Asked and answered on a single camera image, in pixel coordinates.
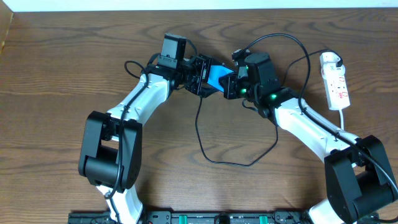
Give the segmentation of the blue screen smartphone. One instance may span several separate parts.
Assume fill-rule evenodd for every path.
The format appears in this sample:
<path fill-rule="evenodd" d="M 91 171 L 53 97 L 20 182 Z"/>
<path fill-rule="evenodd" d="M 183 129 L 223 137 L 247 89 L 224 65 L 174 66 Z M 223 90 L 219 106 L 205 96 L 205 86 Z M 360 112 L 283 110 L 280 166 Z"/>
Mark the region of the blue screen smartphone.
<path fill-rule="evenodd" d="M 206 83 L 218 91 L 224 92 L 224 88 L 220 85 L 219 79 L 231 73 L 234 73 L 234 71 L 223 65 L 212 65 L 210 67 L 210 72 Z"/>

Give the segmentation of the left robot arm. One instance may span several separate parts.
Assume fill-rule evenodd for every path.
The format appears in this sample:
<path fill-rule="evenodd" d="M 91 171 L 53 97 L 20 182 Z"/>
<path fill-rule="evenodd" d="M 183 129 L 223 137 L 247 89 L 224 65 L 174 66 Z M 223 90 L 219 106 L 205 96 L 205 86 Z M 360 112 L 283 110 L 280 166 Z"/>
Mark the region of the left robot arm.
<path fill-rule="evenodd" d="M 116 223 L 139 223 L 144 210 L 135 182 L 142 162 L 142 132 L 155 109 L 175 90 L 207 97 L 232 71 L 206 55 L 172 58 L 154 54 L 136 87 L 114 108 L 87 117 L 78 172 L 103 194 Z"/>

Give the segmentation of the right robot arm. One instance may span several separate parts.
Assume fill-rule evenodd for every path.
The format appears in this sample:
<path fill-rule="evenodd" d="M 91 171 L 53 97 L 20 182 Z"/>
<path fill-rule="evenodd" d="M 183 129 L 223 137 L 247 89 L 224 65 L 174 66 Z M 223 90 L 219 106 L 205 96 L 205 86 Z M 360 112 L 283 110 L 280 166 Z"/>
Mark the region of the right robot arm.
<path fill-rule="evenodd" d="M 387 223 L 373 213 L 397 201 L 397 184 L 382 142 L 360 138 L 314 111 L 282 86 L 267 53 L 251 54 L 238 73 L 220 77 L 225 98 L 244 98 L 257 112 L 312 150 L 324 163 L 327 198 L 309 209 L 312 223 Z"/>

